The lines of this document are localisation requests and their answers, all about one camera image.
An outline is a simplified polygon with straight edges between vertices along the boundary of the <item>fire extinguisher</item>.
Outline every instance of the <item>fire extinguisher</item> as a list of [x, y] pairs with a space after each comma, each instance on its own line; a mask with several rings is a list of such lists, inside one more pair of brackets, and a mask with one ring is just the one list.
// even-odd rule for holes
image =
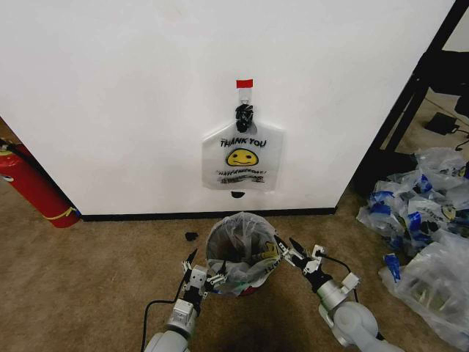
[[23, 144], [0, 139], [0, 176], [55, 227], [69, 227], [80, 217]]

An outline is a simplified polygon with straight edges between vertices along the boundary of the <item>baseboard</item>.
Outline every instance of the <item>baseboard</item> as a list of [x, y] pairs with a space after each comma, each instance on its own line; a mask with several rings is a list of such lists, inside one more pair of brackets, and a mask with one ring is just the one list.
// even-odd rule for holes
[[[332, 215], [336, 208], [306, 208], [279, 210], [247, 210], [260, 216], [291, 216], [291, 215]], [[216, 219], [238, 213], [238, 211], [209, 211], [203, 213], [148, 213], [148, 214], [107, 214], [82, 215], [84, 221], [143, 221], [172, 219]]]

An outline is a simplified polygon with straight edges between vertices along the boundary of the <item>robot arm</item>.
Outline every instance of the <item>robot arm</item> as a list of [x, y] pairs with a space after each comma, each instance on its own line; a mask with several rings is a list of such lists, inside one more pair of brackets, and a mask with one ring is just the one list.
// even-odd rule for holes
[[149, 341], [144, 352], [190, 352], [188, 340], [196, 327], [202, 300], [209, 292], [226, 281], [226, 263], [215, 276], [210, 276], [207, 268], [191, 263], [196, 255], [194, 251], [182, 262], [185, 284], [182, 286], [182, 298], [177, 299], [171, 316], [166, 324], [167, 331], [157, 333]]
[[358, 302], [346, 301], [350, 291], [360, 282], [354, 273], [350, 272], [339, 284], [331, 275], [322, 272], [321, 261], [325, 257], [323, 247], [314, 246], [310, 255], [291, 238], [293, 248], [289, 248], [278, 236], [276, 241], [282, 257], [301, 269], [311, 283], [313, 292], [320, 297], [320, 315], [341, 345], [356, 345], [363, 352], [404, 352], [401, 348], [377, 338], [377, 321], [365, 306]]

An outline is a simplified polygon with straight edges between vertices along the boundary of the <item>floor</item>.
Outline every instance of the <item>floor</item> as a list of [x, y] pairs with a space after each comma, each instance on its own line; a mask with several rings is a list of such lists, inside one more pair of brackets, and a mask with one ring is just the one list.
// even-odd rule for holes
[[[425, 101], [400, 151], [464, 140], [463, 135], [440, 138], [420, 127], [441, 111], [435, 103], [452, 109], [447, 98], [441, 98], [444, 103], [432, 99]], [[0, 136], [14, 137], [8, 133], [0, 123]], [[80, 222], [58, 230], [7, 183], [0, 183], [0, 195], [0, 340], [4, 351], [12, 352], [138, 351], [145, 305], [172, 298], [180, 261], [195, 248], [195, 262], [204, 264], [205, 241], [217, 221]], [[361, 278], [361, 303], [374, 313], [387, 340], [407, 352], [456, 351], [382, 285], [377, 271], [390, 250], [355, 220], [361, 204], [347, 189], [334, 216], [267, 220], [281, 237], [292, 236], [308, 247], [319, 243], [348, 263]], [[186, 232], [200, 236], [187, 242]], [[337, 279], [345, 275], [335, 263], [324, 269]], [[209, 296], [191, 350], [343, 351], [317, 313], [318, 303], [300, 273], [282, 263], [251, 296]], [[164, 329], [170, 309], [152, 308], [150, 336]]]

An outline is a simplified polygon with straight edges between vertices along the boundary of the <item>smiley face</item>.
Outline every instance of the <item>smiley face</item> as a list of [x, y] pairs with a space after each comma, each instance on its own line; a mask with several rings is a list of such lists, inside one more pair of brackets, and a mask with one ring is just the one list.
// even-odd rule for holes
[[253, 166], [259, 163], [259, 158], [250, 150], [239, 148], [233, 150], [226, 158], [226, 163], [230, 166]]
[[449, 221], [453, 221], [456, 218], [456, 209], [454, 207], [442, 207], [441, 212]]

